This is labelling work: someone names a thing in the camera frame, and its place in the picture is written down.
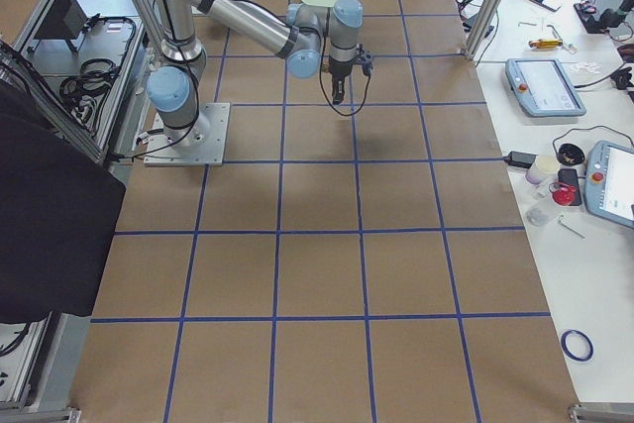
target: black cloth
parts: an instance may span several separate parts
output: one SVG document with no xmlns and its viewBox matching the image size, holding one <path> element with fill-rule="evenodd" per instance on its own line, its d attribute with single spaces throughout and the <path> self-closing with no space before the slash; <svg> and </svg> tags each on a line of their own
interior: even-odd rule
<svg viewBox="0 0 634 423">
<path fill-rule="evenodd" d="M 125 187 L 25 113 L 32 101 L 16 91 L 0 87 L 0 322 L 88 316 Z"/>
</svg>

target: gray tablet with blue border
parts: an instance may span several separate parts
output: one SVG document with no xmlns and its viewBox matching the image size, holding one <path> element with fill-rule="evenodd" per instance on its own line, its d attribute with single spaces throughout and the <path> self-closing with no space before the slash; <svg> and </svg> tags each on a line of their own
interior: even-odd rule
<svg viewBox="0 0 634 423">
<path fill-rule="evenodd" d="M 599 141 L 587 158 L 585 207 L 634 228 L 634 150 Z"/>
<path fill-rule="evenodd" d="M 585 107 L 557 59 L 512 58 L 506 77 L 529 116 L 582 116 Z"/>
</svg>

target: blue ring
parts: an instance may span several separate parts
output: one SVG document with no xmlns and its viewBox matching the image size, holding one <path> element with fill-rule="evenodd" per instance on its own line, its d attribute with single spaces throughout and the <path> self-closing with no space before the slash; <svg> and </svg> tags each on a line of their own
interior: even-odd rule
<svg viewBox="0 0 634 423">
<path fill-rule="evenodd" d="M 585 356 L 582 356 L 582 357 L 576 356 L 568 348 L 567 340 L 568 340 L 568 336 L 570 336 L 570 335 L 579 336 L 579 337 L 581 337 L 582 339 L 585 340 L 585 343 L 588 346 L 588 351 L 587 351 L 587 354 Z M 570 357 L 574 361 L 587 362 L 594 355 L 594 346 L 592 345 L 592 341 L 590 340 L 590 337 L 588 337 L 582 331 L 578 331 L 576 329 L 571 329 L 570 331 L 566 331 L 564 334 L 562 334 L 562 341 L 561 342 L 562 342 L 562 349 L 564 350 L 564 354 L 566 354 L 568 357 Z"/>
</svg>

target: yellow tool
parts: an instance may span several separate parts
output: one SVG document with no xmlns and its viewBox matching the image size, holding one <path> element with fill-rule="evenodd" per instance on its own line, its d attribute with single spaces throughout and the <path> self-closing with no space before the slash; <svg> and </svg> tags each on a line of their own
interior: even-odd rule
<svg viewBox="0 0 634 423">
<path fill-rule="evenodd" d="M 531 40 L 528 43 L 528 46 L 531 49 L 535 50 L 547 50 L 547 49 L 555 49 L 564 44 L 562 39 L 539 39 L 539 40 Z"/>
</svg>

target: blue object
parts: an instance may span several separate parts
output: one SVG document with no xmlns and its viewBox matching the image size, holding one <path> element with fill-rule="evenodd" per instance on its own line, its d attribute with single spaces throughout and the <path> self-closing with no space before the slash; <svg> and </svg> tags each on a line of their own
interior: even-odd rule
<svg viewBox="0 0 634 423">
<path fill-rule="evenodd" d="M 506 77 L 529 116 L 582 116 L 585 107 L 557 59 L 508 59 Z"/>
<path fill-rule="evenodd" d="M 347 27 L 357 29 L 364 22 L 364 6 L 358 0 L 338 0 L 333 12 L 337 20 Z"/>
<path fill-rule="evenodd" d="M 172 113 L 189 97 L 189 77 L 175 66 L 163 66 L 148 78 L 148 96 L 163 113 Z"/>
<path fill-rule="evenodd" d="M 308 78 L 319 71 L 321 55 L 314 50 L 299 50 L 288 57 L 288 71 L 298 78 Z"/>
<path fill-rule="evenodd" d="M 571 350 L 568 348 L 568 337 L 569 336 L 579 336 L 579 337 L 581 337 L 585 341 L 585 343 L 587 344 L 587 354 L 585 354 L 584 356 L 576 356 L 575 354 L 573 354 L 571 352 Z M 590 337 L 588 337 L 582 331 L 577 331 L 575 329 L 571 329 L 570 331 L 566 331 L 564 334 L 562 334 L 562 341 L 561 342 L 562 342 L 562 350 L 564 351 L 564 354 L 566 354 L 568 357 L 570 357 L 574 361 L 587 362 L 594 355 L 594 346 L 592 345 L 592 341 L 590 340 Z"/>
<path fill-rule="evenodd" d="M 301 8 L 302 4 L 289 4 L 288 9 L 286 10 L 286 22 L 290 25 L 295 24 L 295 19 L 297 18 L 297 12 Z"/>
<path fill-rule="evenodd" d="M 630 193 L 633 170 L 634 150 L 608 141 L 596 143 L 585 170 L 583 195 L 587 211 L 634 228 L 634 200 Z"/>
</svg>

